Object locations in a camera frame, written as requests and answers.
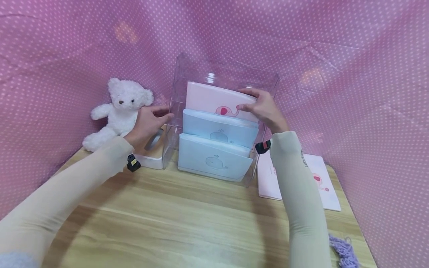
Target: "person's left hand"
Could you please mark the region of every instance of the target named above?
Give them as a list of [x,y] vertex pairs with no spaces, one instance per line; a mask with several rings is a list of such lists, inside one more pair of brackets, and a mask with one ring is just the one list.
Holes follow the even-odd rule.
[[151,136],[168,121],[174,114],[168,113],[168,106],[144,106],[137,114],[136,124],[133,130],[128,133],[124,139],[137,149],[143,142],[147,141]]

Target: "wooden desk surface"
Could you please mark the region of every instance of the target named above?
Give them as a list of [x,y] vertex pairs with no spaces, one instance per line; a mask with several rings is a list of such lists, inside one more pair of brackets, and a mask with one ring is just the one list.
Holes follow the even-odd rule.
[[[82,149],[63,167],[87,156]],[[332,168],[342,211],[327,211],[329,232],[350,237],[363,268],[376,267]],[[180,172],[141,168],[109,179],[65,222],[43,263],[54,267],[285,268],[289,226],[281,201]],[[338,256],[331,250],[332,267]]]

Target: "white booklet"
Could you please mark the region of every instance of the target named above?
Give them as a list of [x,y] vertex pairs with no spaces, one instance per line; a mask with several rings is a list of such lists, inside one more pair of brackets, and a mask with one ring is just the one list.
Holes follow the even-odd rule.
[[[335,193],[328,170],[323,158],[316,155],[304,154],[305,161],[313,173],[314,182],[319,188],[320,198],[323,208],[341,211],[340,202]],[[258,190],[259,196],[264,198],[281,200],[280,189],[278,187],[277,175],[271,161],[269,151],[259,155],[258,165]]]
[[179,135],[178,169],[227,181],[241,181],[252,159],[250,149],[195,135]]
[[191,109],[183,110],[183,133],[252,148],[258,123]]

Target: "clear acrylic organizer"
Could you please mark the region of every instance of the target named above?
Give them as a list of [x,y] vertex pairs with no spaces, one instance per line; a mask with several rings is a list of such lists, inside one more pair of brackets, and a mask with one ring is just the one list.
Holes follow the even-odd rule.
[[[274,97],[278,80],[278,74],[253,69],[244,64],[221,63],[205,59],[192,60],[187,55],[180,54],[176,61],[170,100],[170,112],[174,113],[175,116],[166,128],[166,145],[163,151],[164,167],[167,167],[170,163],[175,165],[173,168],[177,169],[177,156],[180,149],[179,134],[182,132],[183,110],[186,105],[187,83],[189,81],[230,90],[249,87],[258,88],[268,91]],[[259,132],[255,144],[263,141],[265,131],[265,124],[259,122]],[[254,146],[249,157],[253,159],[249,170],[241,181],[235,182],[246,187],[249,186],[256,173],[258,154]]]

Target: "hand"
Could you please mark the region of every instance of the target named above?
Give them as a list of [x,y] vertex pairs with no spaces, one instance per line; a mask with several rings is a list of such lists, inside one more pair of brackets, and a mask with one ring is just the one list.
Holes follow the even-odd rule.
[[168,113],[168,106],[144,106],[137,114],[136,124],[124,139],[134,147],[138,148],[168,121],[174,114]]
[[265,123],[272,134],[289,131],[286,119],[275,105],[274,99],[269,92],[255,88],[243,88],[239,91],[252,95],[258,98],[258,100],[252,104],[237,105],[238,110],[254,114],[259,120]]

